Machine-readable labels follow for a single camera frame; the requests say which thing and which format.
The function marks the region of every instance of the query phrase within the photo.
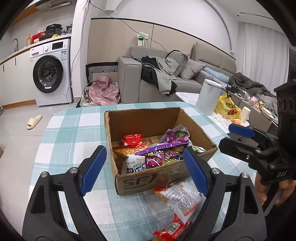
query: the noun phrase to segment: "washing machine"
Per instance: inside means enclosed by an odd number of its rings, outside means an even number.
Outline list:
[[[45,43],[30,49],[37,106],[71,103],[70,39]]]

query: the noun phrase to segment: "human hand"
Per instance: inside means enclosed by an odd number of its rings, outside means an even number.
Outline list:
[[[260,204],[262,206],[267,200],[266,191],[268,186],[262,185],[260,183],[260,180],[261,180],[261,176],[257,172],[256,178],[255,178],[255,190],[257,192],[257,195],[260,199]],[[296,185],[296,181],[293,179],[288,179],[288,180],[279,182],[279,187],[283,189],[283,191],[279,196],[279,198],[276,200],[275,206],[280,206],[282,203],[284,203],[288,199],[288,197],[291,196],[292,192],[295,189],[295,185]]]

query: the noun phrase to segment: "blue gripper pad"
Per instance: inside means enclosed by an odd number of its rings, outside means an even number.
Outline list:
[[[207,178],[200,168],[199,164],[195,160],[194,156],[189,152],[187,148],[185,148],[183,151],[183,158],[196,188],[199,192],[203,193],[205,197],[207,197],[209,194]]]
[[[228,127],[228,130],[230,133],[236,134],[242,137],[246,137],[246,138],[255,137],[254,131],[248,127],[239,126],[236,124],[230,124]]]
[[[80,193],[85,196],[86,193],[90,192],[94,186],[94,183],[106,161],[107,151],[104,146],[98,146],[90,158],[85,159],[79,166],[81,167],[81,173],[85,173],[81,179]]]

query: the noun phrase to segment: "sofa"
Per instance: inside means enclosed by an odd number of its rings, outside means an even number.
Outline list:
[[[168,52],[153,48],[131,46],[128,52],[135,58],[146,55],[166,58]],[[197,42],[191,49],[189,57],[194,61],[206,64],[206,67],[232,76],[236,72],[235,59],[219,49],[204,43]],[[141,80],[142,64],[132,58],[120,57],[118,60],[118,88],[123,104],[145,102],[167,102],[177,100],[176,94],[162,95],[156,86]],[[177,77],[176,92],[200,93],[204,79],[213,77],[204,71],[199,72],[190,80]]]

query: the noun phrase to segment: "sofa armrest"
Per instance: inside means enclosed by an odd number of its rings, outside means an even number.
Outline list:
[[[123,104],[138,103],[142,64],[132,58],[118,61],[118,88]]]
[[[205,79],[214,80],[213,76],[204,71],[200,71],[196,76],[193,77],[193,80],[200,83],[201,85],[203,84]]]

